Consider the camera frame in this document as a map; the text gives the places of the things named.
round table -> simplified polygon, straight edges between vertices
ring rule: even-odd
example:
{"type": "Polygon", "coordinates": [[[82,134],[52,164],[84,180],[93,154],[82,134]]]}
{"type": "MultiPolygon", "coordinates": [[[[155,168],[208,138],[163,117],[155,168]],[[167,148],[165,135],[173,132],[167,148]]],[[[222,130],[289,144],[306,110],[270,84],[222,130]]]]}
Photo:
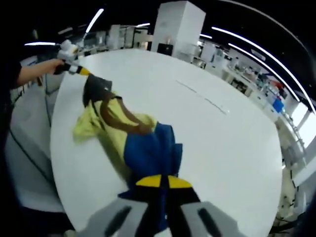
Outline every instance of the round table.
{"type": "MultiPolygon", "coordinates": [[[[183,143],[179,177],[202,201],[233,217],[244,235],[268,235],[281,191],[281,150],[275,125],[247,97],[207,71],[138,49],[87,56],[80,64],[112,80],[131,111],[173,126],[176,142],[183,143]]],[[[73,140],[85,80],[64,77],[50,141],[59,197],[77,231],[126,191],[97,138],[73,140]]],[[[166,230],[157,236],[171,235],[166,230]]]]}

human arm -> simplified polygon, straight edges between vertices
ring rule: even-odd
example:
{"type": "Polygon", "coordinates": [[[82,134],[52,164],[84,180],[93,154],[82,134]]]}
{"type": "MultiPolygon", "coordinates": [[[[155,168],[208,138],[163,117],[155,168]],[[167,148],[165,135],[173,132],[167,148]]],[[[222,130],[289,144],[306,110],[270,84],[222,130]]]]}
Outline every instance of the human arm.
{"type": "Polygon", "coordinates": [[[22,86],[46,73],[54,73],[56,67],[63,64],[64,62],[60,59],[51,59],[35,65],[22,67],[16,85],[22,86]]]}

ceiling light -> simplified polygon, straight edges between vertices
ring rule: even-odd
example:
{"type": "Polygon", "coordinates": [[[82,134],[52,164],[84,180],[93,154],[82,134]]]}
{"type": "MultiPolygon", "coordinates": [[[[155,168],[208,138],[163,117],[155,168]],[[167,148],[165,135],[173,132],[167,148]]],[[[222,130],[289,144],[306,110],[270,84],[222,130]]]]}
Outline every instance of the ceiling light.
{"type": "Polygon", "coordinates": [[[68,27],[68,28],[65,28],[65,29],[63,29],[62,31],[58,32],[58,34],[61,35],[61,34],[63,34],[63,33],[66,33],[66,32],[68,32],[68,31],[72,31],[72,30],[73,30],[72,27],[68,27]]]}
{"type": "Polygon", "coordinates": [[[205,37],[205,38],[209,38],[209,39],[211,39],[211,38],[212,38],[212,36],[207,36],[207,35],[204,35],[204,34],[200,34],[199,36],[201,36],[201,37],[205,37]]]}
{"type": "Polygon", "coordinates": [[[95,23],[95,21],[99,18],[99,16],[102,14],[102,12],[104,11],[103,8],[99,9],[98,12],[95,14],[95,16],[92,18],[90,24],[88,25],[88,28],[85,30],[86,33],[89,33],[89,31],[91,30],[93,24],[95,23]]]}
{"type": "Polygon", "coordinates": [[[223,32],[223,33],[226,33],[226,34],[229,34],[231,36],[234,36],[238,39],[241,39],[249,44],[251,44],[252,46],[256,47],[257,49],[261,50],[262,52],[264,52],[265,54],[267,54],[269,57],[271,57],[276,63],[278,63],[292,78],[293,80],[296,82],[296,84],[299,86],[299,88],[302,90],[303,94],[305,95],[308,103],[310,104],[314,114],[316,115],[316,110],[312,104],[312,101],[310,99],[310,97],[308,96],[307,92],[305,91],[305,89],[302,87],[302,85],[298,82],[298,80],[296,79],[296,77],[290,72],[290,70],[288,70],[277,58],[275,58],[272,54],[270,54],[268,51],[266,51],[265,49],[263,49],[262,47],[260,47],[259,45],[255,44],[254,42],[242,37],[242,36],[239,36],[239,35],[236,35],[232,32],[229,32],[229,31],[226,31],[226,30],[223,30],[223,29],[220,29],[220,28],[217,28],[217,27],[212,27],[213,30],[216,30],[216,31],[220,31],[220,32],[223,32]]]}
{"type": "Polygon", "coordinates": [[[280,76],[279,74],[277,74],[277,73],[276,73],[271,67],[269,67],[266,63],[264,63],[263,61],[261,61],[259,58],[253,56],[251,53],[249,53],[249,52],[243,50],[242,48],[237,47],[236,45],[233,45],[233,44],[231,44],[231,43],[229,43],[228,45],[231,46],[231,47],[234,47],[234,48],[238,49],[239,51],[241,51],[241,52],[243,52],[243,53],[245,53],[245,54],[247,54],[248,56],[250,56],[250,57],[252,57],[253,59],[255,59],[256,61],[258,61],[260,64],[262,64],[264,67],[266,67],[266,68],[267,68],[270,72],[272,72],[277,78],[279,78],[279,80],[280,80],[281,82],[284,83],[284,85],[289,89],[289,91],[292,93],[292,95],[294,96],[294,98],[295,98],[297,101],[300,101],[300,99],[297,97],[297,95],[296,95],[295,92],[292,90],[292,88],[285,82],[285,80],[283,80],[283,79],[281,78],[281,76],[280,76]]]}
{"type": "Polygon", "coordinates": [[[144,23],[144,24],[137,25],[136,27],[138,28],[138,27],[149,26],[149,25],[150,23],[144,23]]]}
{"type": "Polygon", "coordinates": [[[85,27],[87,24],[79,25],[78,28],[85,27]]]}
{"type": "Polygon", "coordinates": [[[56,43],[51,42],[33,42],[33,43],[26,43],[25,46],[36,46],[36,45],[56,45],[56,43]]]}
{"type": "Polygon", "coordinates": [[[255,9],[253,7],[250,7],[246,4],[243,4],[243,3],[240,3],[240,2],[236,2],[236,1],[233,1],[233,0],[219,0],[219,1],[225,1],[225,2],[229,2],[229,3],[232,3],[232,4],[236,4],[236,5],[239,5],[239,6],[242,6],[242,7],[245,7],[245,8],[248,8],[252,11],[255,11],[265,17],[267,17],[269,20],[273,21],[275,24],[279,25],[281,28],[283,28],[286,32],[288,32],[305,50],[306,52],[308,53],[309,56],[310,53],[309,51],[306,49],[306,47],[303,45],[303,43],[297,38],[297,36],[295,36],[292,32],[290,32],[284,25],[282,25],[279,21],[277,21],[276,19],[272,18],[271,16],[259,11],[258,9],[255,9]]]}

person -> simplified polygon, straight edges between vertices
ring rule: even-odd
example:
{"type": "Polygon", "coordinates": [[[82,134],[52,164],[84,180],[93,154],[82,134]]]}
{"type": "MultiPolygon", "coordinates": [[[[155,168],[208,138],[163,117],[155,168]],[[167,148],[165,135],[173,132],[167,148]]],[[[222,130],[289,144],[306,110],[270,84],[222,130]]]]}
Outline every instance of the person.
{"type": "Polygon", "coordinates": [[[63,65],[64,62],[59,59],[51,59],[32,66],[22,67],[18,61],[10,57],[4,57],[4,59],[4,73],[2,74],[0,86],[0,183],[2,188],[2,200],[6,207],[2,209],[4,221],[2,228],[8,228],[9,231],[13,231],[12,233],[15,233],[16,235],[21,234],[21,236],[25,234],[32,234],[31,236],[43,236],[30,226],[30,217],[40,220],[43,216],[40,215],[38,211],[26,211],[21,207],[4,157],[4,146],[8,136],[11,113],[13,110],[10,99],[10,90],[33,81],[46,73],[54,73],[56,67],[63,65]]]}

human hand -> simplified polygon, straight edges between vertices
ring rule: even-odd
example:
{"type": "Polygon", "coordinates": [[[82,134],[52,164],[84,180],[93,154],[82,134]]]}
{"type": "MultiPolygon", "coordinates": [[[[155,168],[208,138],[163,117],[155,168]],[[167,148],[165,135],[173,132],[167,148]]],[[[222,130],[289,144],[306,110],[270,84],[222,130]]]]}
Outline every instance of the human hand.
{"type": "Polygon", "coordinates": [[[57,58],[48,60],[47,61],[47,72],[53,74],[59,65],[64,65],[64,61],[62,61],[61,59],[57,59],[57,58]]]}

